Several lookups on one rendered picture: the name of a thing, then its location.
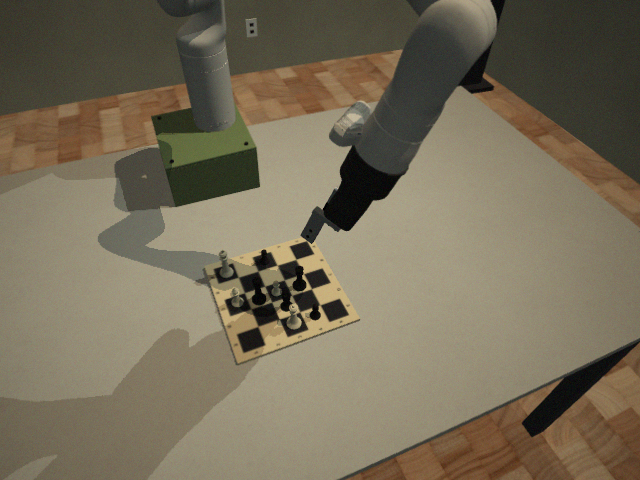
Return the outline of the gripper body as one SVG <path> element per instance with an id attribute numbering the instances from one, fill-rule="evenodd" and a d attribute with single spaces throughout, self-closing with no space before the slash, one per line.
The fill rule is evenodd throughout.
<path id="1" fill-rule="evenodd" d="M 388 196 L 417 154 L 421 142 L 406 142 L 384 130 L 364 101 L 355 102 L 334 124 L 329 139 L 352 146 L 340 167 L 341 184 L 324 216 L 349 231 L 373 200 Z"/>

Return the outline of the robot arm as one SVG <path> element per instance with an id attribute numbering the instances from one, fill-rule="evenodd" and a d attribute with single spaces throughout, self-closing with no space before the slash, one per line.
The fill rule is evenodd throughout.
<path id="1" fill-rule="evenodd" d="M 176 43 L 195 125 L 208 132 L 228 129 L 236 114 L 224 0 L 157 1 L 173 17 L 193 14 L 178 30 Z M 416 143 L 425 139 L 448 98 L 493 42 L 497 17 L 490 0 L 406 1 L 420 18 L 374 115 L 389 134 Z"/>

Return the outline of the black and cream chessboard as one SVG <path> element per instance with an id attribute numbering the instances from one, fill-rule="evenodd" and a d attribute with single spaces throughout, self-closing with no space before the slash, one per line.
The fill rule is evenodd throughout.
<path id="1" fill-rule="evenodd" d="M 263 249 L 227 259 L 234 271 L 230 278 L 220 276 L 222 261 L 205 266 L 238 365 L 360 321 L 315 241 L 311 244 L 301 237 L 264 249 L 268 265 L 260 263 Z M 303 291 L 293 288 L 296 266 L 304 268 L 307 287 Z M 262 305 L 252 302 L 255 276 L 261 278 L 261 291 L 266 295 Z M 297 330 L 287 327 L 291 314 L 281 309 L 282 294 L 272 295 L 275 280 L 282 294 L 289 292 L 290 302 L 298 305 L 302 324 Z M 239 308 L 231 303 L 234 287 L 244 300 Z M 314 304 L 319 306 L 318 320 L 310 318 Z"/>

